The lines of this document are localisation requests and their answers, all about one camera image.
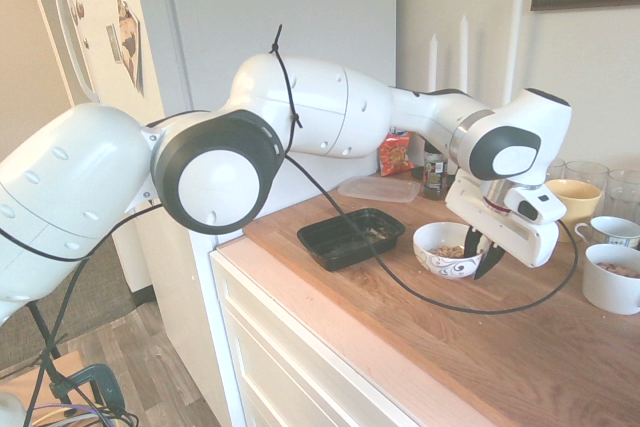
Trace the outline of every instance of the white cabinet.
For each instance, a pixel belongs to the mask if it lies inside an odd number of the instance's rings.
[[[248,426],[419,425],[223,254],[211,258]]]

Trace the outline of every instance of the glass jar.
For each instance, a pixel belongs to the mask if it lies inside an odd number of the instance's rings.
[[[422,181],[422,193],[427,199],[444,199],[447,194],[447,159],[426,140]]]

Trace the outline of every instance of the snack bag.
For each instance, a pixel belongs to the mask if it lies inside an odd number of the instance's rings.
[[[390,175],[413,169],[409,160],[409,141],[411,134],[405,131],[391,130],[380,146],[380,175]]]

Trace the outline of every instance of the candlestick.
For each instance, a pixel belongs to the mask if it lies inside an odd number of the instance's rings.
[[[467,92],[469,70],[469,21],[467,16],[462,16],[460,21],[460,90]]]
[[[438,39],[436,39],[436,34],[433,34],[431,42],[429,42],[429,82],[427,85],[427,92],[433,92],[436,90],[437,66]]]
[[[520,36],[520,19],[522,17],[522,0],[513,0],[511,8],[511,36],[507,53],[507,66],[504,79],[503,105],[511,102],[513,78],[516,71],[516,55],[518,53],[518,37]]]

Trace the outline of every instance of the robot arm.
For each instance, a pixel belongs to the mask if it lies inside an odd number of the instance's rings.
[[[565,207],[544,180],[569,125],[566,102],[526,90],[511,104],[491,110],[459,91],[389,88],[307,58],[285,58],[285,64],[303,125],[295,130],[293,152],[361,157],[380,146],[390,127],[416,132],[460,166],[447,196],[452,211],[524,264],[547,262],[558,237],[555,221]],[[282,162],[282,145],[291,141],[291,125],[277,59],[250,58],[220,111],[167,127],[152,166],[165,208],[204,233],[242,227],[266,200]],[[215,135],[209,135],[215,126]]]
[[[194,231],[236,231],[262,208],[285,148],[350,158],[390,127],[427,138],[461,168],[448,207],[529,266],[555,246],[564,206],[544,186],[571,109],[537,91],[490,110],[458,91],[419,94],[306,58],[286,58],[296,112],[272,55],[249,59],[227,104],[154,128],[86,104],[0,164],[0,325],[50,293],[126,211],[159,197]],[[26,251],[11,238],[47,257]]]

